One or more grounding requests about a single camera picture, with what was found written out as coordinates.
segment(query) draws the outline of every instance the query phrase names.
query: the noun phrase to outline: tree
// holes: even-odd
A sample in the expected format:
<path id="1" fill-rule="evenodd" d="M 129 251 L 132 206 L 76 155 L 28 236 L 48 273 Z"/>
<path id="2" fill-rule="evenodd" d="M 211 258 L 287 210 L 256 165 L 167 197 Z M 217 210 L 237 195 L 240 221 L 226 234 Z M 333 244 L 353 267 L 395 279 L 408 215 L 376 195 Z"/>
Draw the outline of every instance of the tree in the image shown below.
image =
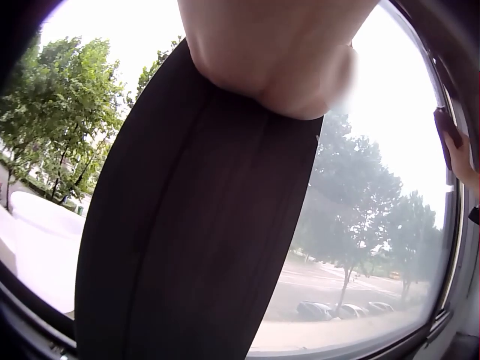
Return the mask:
<path id="1" fill-rule="evenodd" d="M 0 138 L 3 150 L 11 153 L 7 162 L 6 205 L 9 210 L 10 185 L 25 178 L 39 161 L 42 124 L 38 115 L 41 102 L 34 101 L 44 91 L 43 72 L 37 67 L 40 33 L 16 63 L 0 97 Z"/>
<path id="2" fill-rule="evenodd" d="M 386 238 L 385 216 L 401 182 L 382 165 L 378 144 L 349 136 L 346 115 L 325 116 L 294 242 L 344 269 L 341 306 L 353 269 Z"/>
<path id="3" fill-rule="evenodd" d="M 130 108 L 133 108 L 134 103 L 138 100 L 138 97 L 142 93 L 142 91 L 145 89 L 147 86 L 148 82 L 150 79 L 155 75 L 156 71 L 162 66 L 162 64 L 165 62 L 167 57 L 170 55 L 170 53 L 173 51 L 174 48 L 177 47 L 177 45 L 182 41 L 182 37 L 180 35 L 177 36 L 178 40 L 173 40 L 170 44 L 170 51 L 157 51 L 157 60 L 155 60 L 150 66 L 150 69 L 147 70 L 147 67 L 144 66 L 142 69 L 142 73 L 140 74 L 140 77 L 138 78 L 138 86 L 137 86 L 137 94 L 135 96 L 135 100 L 133 100 L 130 97 L 130 93 L 127 95 L 127 105 Z"/>
<path id="4" fill-rule="evenodd" d="M 387 215 L 386 223 L 389 252 L 402 276 L 401 300 L 405 303 L 412 281 L 431 278 L 436 268 L 438 256 L 434 254 L 436 249 L 440 249 L 441 233 L 434 226 L 435 212 L 429 205 L 423 204 L 423 197 L 418 191 L 402 196 Z M 427 249 L 430 255 L 421 256 Z M 429 263 L 428 259 L 433 259 L 433 263 Z"/>
<path id="5" fill-rule="evenodd" d="M 48 155 L 42 170 L 48 176 L 50 200 L 81 198 L 95 171 L 95 159 L 106 139 L 122 124 L 123 84 L 117 82 L 119 61 L 107 62 L 108 41 L 95 39 L 81 46 L 80 38 L 47 44 L 38 59 L 48 70 L 50 92 L 44 124 Z"/>
<path id="6" fill-rule="evenodd" d="M 25 179 L 33 166 L 50 187 L 48 199 L 82 198 L 122 125 L 119 61 L 107 62 L 108 41 L 78 37 L 38 48 L 17 63 L 0 99 L 0 136 L 12 153 L 9 174 Z"/>

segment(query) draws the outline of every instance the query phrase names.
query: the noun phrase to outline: sky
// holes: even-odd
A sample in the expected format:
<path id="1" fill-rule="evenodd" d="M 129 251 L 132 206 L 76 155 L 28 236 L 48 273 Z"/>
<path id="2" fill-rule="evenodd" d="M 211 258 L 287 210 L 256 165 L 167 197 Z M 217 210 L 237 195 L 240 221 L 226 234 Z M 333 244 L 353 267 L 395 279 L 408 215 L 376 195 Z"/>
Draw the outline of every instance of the sky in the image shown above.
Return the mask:
<path id="1" fill-rule="evenodd" d="M 142 67 L 150 67 L 157 50 L 169 50 L 178 35 L 184 30 L 176 0 L 66 0 L 46 19 L 42 45 L 66 36 L 109 39 L 109 60 L 120 60 L 119 78 L 135 95 Z M 420 52 L 378 6 L 353 47 L 358 82 L 348 107 L 352 135 L 378 142 L 384 165 L 402 179 L 403 194 L 419 190 L 442 228 L 445 164 L 433 120 L 435 95 Z"/>

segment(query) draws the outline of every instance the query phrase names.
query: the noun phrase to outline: dark sleeve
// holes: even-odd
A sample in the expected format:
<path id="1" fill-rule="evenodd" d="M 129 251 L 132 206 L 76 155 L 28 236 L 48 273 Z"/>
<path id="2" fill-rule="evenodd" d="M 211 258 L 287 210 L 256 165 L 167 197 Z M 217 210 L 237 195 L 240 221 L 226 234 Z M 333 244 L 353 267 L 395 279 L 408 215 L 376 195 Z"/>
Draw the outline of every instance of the dark sleeve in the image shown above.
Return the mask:
<path id="1" fill-rule="evenodd" d="M 479 224 L 479 218 L 480 218 L 480 214 L 479 214 L 479 208 L 478 206 L 477 207 L 474 207 L 472 209 L 472 211 L 470 211 L 470 214 L 468 215 L 468 218 L 470 220 L 472 220 L 475 224 Z"/>

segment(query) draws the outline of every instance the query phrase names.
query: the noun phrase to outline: window glass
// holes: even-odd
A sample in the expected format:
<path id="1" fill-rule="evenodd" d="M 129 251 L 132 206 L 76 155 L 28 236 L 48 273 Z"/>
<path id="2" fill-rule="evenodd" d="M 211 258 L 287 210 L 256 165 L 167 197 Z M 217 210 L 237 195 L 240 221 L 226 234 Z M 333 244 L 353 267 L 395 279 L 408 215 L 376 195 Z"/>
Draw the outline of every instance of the window glass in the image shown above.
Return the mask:
<path id="1" fill-rule="evenodd" d="M 0 259 L 70 317 L 98 175 L 138 95 L 183 34 L 175 0 L 65 0 L 0 96 Z"/>
<path id="2" fill-rule="evenodd" d="M 80 236 L 103 162 L 183 34 L 175 0 L 66 0 L 0 97 L 0 259 L 71 317 Z M 432 85 L 420 53 L 381 8 L 353 46 L 352 110 L 325 116 L 297 229 L 251 351 L 388 334 L 424 322 L 436 295 L 446 186 Z"/>
<path id="3" fill-rule="evenodd" d="M 426 65 L 378 6 L 353 47 L 358 83 L 349 114 L 335 109 L 324 118 L 297 228 L 251 351 L 407 334 L 427 320 L 438 294 L 447 186 Z M 308 302 L 333 316 L 305 311 Z"/>

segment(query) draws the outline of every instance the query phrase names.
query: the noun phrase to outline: asphalt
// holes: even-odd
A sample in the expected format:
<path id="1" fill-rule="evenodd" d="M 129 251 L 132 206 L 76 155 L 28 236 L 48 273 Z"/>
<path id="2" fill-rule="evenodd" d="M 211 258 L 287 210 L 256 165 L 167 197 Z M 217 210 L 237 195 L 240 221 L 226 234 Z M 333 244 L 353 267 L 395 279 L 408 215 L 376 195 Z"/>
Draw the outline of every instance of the asphalt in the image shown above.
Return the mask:
<path id="1" fill-rule="evenodd" d="M 342 269 L 332 270 L 321 264 L 302 266 L 286 262 L 264 321 L 301 321 L 296 310 L 301 301 L 334 306 L 340 298 L 342 286 Z M 355 282 L 352 279 L 347 285 L 343 304 L 367 307 L 369 301 L 381 301 L 398 309 L 401 306 L 401 289 L 401 282 L 391 279 L 361 277 Z"/>

